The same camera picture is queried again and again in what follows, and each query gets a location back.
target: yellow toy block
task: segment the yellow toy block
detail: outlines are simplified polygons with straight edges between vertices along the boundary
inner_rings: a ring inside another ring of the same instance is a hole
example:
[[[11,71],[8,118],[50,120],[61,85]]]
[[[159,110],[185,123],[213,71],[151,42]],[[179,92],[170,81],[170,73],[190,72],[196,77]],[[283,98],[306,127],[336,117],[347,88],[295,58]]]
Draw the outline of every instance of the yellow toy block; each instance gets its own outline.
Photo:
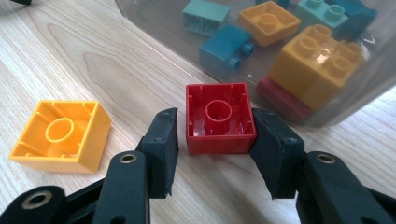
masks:
[[[96,101],[41,101],[9,158],[40,171],[92,173],[110,125]]]
[[[273,1],[239,12],[238,23],[266,47],[297,32],[301,21]]]
[[[337,42],[323,25],[308,26],[279,53],[269,77],[314,110],[344,87],[363,62],[361,47]]]

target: wooden table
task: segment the wooden table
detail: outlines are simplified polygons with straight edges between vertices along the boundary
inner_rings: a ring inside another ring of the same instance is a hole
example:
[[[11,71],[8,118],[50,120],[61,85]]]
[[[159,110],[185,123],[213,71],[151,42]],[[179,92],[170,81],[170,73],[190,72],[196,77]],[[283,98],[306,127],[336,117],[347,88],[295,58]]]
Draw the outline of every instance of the wooden table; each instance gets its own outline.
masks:
[[[294,200],[272,201],[249,155],[190,156],[185,86],[215,82],[120,14],[112,0],[0,2],[0,211],[26,190],[66,194],[106,175],[134,149],[155,114],[178,107],[180,152],[173,196],[151,200],[153,223],[298,223]],[[8,159],[38,101],[98,100],[113,119],[95,174],[32,170]],[[396,89],[339,125],[294,128],[306,151],[343,159],[366,186],[396,197]]]

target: plastic bin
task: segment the plastic bin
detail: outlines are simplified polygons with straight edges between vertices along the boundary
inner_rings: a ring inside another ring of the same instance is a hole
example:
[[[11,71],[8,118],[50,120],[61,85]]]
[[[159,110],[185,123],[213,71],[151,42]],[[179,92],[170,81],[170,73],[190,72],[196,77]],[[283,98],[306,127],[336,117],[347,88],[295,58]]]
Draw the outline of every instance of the plastic bin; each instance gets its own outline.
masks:
[[[334,125],[396,83],[393,0],[116,3],[169,49],[221,83],[246,83],[252,103],[297,125]],[[254,52],[237,67],[212,69],[200,47],[230,24],[251,34]]]

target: toy block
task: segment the toy block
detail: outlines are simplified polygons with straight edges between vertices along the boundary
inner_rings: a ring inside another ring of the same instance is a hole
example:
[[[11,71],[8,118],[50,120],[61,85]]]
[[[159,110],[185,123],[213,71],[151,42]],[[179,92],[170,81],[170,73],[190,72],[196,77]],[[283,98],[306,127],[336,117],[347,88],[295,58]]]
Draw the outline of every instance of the toy block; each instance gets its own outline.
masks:
[[[313,112],[309,106],[285,91],[269,77],[263,77],[257,84],[256,90],[292,123],[301,123]]]
[[[190,154],[248,153],[256,127],[245,83],[186,87]]]
[[[40,171],[92,173],[110,125],[96,101],[41,101],[9,158]]]
[[[266,47],[297,32],[300,20],[273,1],[239,12],[238,24]]]
[[[200,65],[217,76],[225,76],[240,69],[242,58],[253,54],[250,33],[233,25],[226,25],[199,49]]]
[[[338,35],[342,25],[347,21],[343,7],[324,3],[323,0],[303,0],[293,12],[294,16],[301,20],[300,31],[305,27],[322,24]]]
[[[341,90],[363,62],[361,48],[331,38],[323,26],[308,26],[280,51],[269,77],[314,110]]]
[[[191,0],[183,9],[184,28],[212,36],[227,21],[230,7],[203,0]]]
[[[268,2],[268,1],[273,1],[277,3],[280,7],[283,7],[285,9],[288,9],[290,0],[256,0],[256,5]]]
[[[327,0],[328,4],[336,4],[343,7],[348,20],[341,27],[339,39],[347,41],[355,40],[363,33],[369,24],[375,19],[377,12],[365,6],[360,0]]]

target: dark red block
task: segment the dark red block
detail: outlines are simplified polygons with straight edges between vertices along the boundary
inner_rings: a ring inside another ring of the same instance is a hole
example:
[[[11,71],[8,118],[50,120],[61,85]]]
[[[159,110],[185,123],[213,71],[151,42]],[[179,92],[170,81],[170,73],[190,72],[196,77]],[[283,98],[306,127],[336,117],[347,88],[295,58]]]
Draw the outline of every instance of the dark red block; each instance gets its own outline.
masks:
[[[263,77],[257,84],[256,90],[291,122],[300,123],[313,112],[313,109],[308,105],[277,85],[269,77]]]
[[[248,153],[256,127],[245,83],[186,87],[190,154]]]

